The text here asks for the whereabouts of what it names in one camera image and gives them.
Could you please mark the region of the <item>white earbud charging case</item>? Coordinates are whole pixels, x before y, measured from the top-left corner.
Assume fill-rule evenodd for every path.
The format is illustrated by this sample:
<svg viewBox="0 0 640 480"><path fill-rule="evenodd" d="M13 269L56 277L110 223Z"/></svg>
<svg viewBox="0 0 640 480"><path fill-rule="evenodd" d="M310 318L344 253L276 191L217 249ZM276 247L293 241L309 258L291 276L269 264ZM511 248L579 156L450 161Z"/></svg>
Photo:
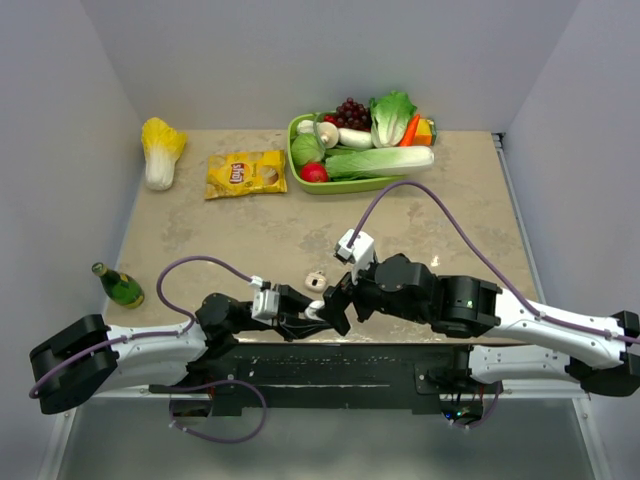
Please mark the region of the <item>white earbud charging case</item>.
<svg viewBox="0 0 640 480"><path fill-rule="evenodd" d="M312 301L304 310L304 317L309 321L321 322L323 318L320 316L325 304L323 300Z"/></svg>

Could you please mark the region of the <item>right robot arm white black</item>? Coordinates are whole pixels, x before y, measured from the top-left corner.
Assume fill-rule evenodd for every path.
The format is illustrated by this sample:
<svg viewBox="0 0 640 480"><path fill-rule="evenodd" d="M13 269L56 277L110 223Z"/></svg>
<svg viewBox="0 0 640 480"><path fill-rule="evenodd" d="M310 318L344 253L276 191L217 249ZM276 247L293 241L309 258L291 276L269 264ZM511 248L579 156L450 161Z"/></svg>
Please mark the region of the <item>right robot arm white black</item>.
<svg viewBox="0 0 640 480"><path fill-rule="evenodd" d="M630 351L639 318L632 312L598 317L521 300L478 278L437 276L403 254L345 274L324 292L316 310L346 335L348 307L360 322L379 312L449 338L509 340L507 347L475 346L446 367L441 376L459 393L477 384L543 378L609 397L630 396L639 388L639 357Z"/></svg>

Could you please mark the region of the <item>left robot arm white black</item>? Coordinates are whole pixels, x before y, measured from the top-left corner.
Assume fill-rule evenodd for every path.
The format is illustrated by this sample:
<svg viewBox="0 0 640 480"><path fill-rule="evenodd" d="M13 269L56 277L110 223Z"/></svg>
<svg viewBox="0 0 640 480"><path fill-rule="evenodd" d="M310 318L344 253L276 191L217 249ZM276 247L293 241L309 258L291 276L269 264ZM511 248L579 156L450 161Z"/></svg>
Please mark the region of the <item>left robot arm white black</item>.
<svg viewBox="0 0 640 480"><path fill-rule="evenodd" d="M256 291L250 301L213 293L194 319L164 327L108 325L100 314L87 315L30 352L35 384L29 396L43 414L53 415L128 387L177 385L196 392L207 380L199 359L225 354L246 331L273 330L292 341L328 330L322 308L322 302L280 285Z"/></svg>

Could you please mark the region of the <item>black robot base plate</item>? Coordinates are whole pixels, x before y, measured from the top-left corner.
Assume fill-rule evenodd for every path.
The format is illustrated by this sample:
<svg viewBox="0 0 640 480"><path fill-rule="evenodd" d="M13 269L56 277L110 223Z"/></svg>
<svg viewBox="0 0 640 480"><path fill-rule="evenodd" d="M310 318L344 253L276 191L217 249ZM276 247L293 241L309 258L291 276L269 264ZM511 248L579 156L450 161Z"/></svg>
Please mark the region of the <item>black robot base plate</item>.
<svg viewBox="0 0 640 480"><path fill-rule="evenodd" d="M154 394L210 394L212 414L244 408L409 410L480 417L498 383L472 379L465 344L238 343L205 353Z"/></svg>

